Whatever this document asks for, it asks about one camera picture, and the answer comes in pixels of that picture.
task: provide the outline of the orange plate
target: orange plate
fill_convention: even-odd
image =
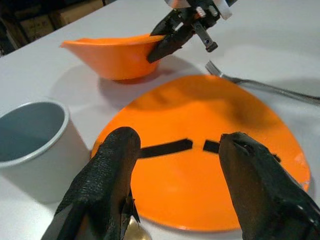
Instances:
[[[256,97],[225,79],[186,76],[162,85],[125,107],[96,140],[121,126],[134,128],[142,147],[189,138],[193,148],[139,159],[132,193],[139,214],[162,225],[191,231],[239,228],[217,154],[205,140],[241,131],[266,145],[308,189],[310,170],[299,144],[277,115]]]
[[[61,47],[69,49],[100,77],[126,80],[143,77],[156,69],[159,61],[149,63],[147,56],[163,38],[149,34],[125,38],[82,38],[64,41]]]

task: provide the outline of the metal fork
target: metal fork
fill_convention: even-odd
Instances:
[[[281,87],[276,87],[276,86],[271,86],[259,81],[255,81],[255,80],[250,80],[250,79],[243,79],[243,78],[238,78],[238,77],[232,77],[229,75],[224,74],[222,71],[220,71],[219,68],[217,68],[217,66],[214,65],[214,63],[212,61],[209,61],[206,65],[205,68],[208,70],[208,72],[212,75],[221,77],[223,79],[227,79],[230,82],[240,85],[240,84],[250,84],[253,85],[251,87],[259,87],[259,89],[261,90],[267,90],[269,92],[275,92],[277,94],[292,98],[292,99],[296,99],[305,103],[310,103],[310,104],[316,104],[316,105],[320,105],[320,97],[318,96],[312,96],[312,95],[307,95],[307,94],[303,94],[300,92],[296,92],[296,91],[291,91],[291,90],[287,90]]]

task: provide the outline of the cardboard box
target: cardboard box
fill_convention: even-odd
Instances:
[[[102,0],[88,0],[53,12],[50,16],[56,28],[70,24],[103,7]]]
[[[54,31],[48,15],[32,17],[20,24],[31,42]]]

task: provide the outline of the cup rim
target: cup rim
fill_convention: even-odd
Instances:
[[[5,112],[3,115],[0,116],[0,119],[3,118],[5,115],[10,114],[11,112],[13,112],[15,110],[18,110],[18,109],[23,108],[25,106],[29,106],[29,105],[32,105],[32,104],[39,104],[39,103],[55,104],[55,105],[59,106],[62,109],[64,118],[63,118],[63,122],[61,124],[61,127],[59,128],[59,130],[56,132],[56,134],[47,143],[45,143],[43,146],[39,147],[37,150],[35,150],[33,152],[30,152],[29,154],[24,155],[24,156],[19,157],[19,158],[16,158],[16,159],[12,159],[12,160],[9,160],[9,161],[4,161],[4,162],[0,161],[0,169],[7,168],[7,167],[12,167],[12,166],[15,166],[15,165],[19,165],[19,164],[28,162],[28,161],[36,158],[37,156],[43,154],[49,148],[51,148],[60,139],[62,134],[65,132],[65,130],[67,128],[67,125],[68,125],[68,122],[70,120],[69,110],[61,102],[56,101],[56,100],[52,100],[52,99],[29,101],[29,102],[23,103],[23,104],[19,105],[18,107],[14,107],[11,110]]]

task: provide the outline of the white table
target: white table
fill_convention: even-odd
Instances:
[[[162,60],[149,81],[135,85],[100,80],[80,60],[59,48],[82,37],[126,37],[149,33],[170,11],[163,0],[118,0],[0,58],[0,115],[30,100],[55,98],[91,149],[103,127],[142,93],[177,77],[206,73],[213,60],[224,72],[320,96],[320,1],[239,0],[233,16],[209,30],[219,48],[207,53],[195,36]],[[320,108],[276,94],[249,90],[291,129],[311,167],[310,195],[320,204]],[[41,205],[0,177],[0,239],[40,239],[56,204]],[[241,232],[189,233],[143,220],[154,240],[240,240]]]

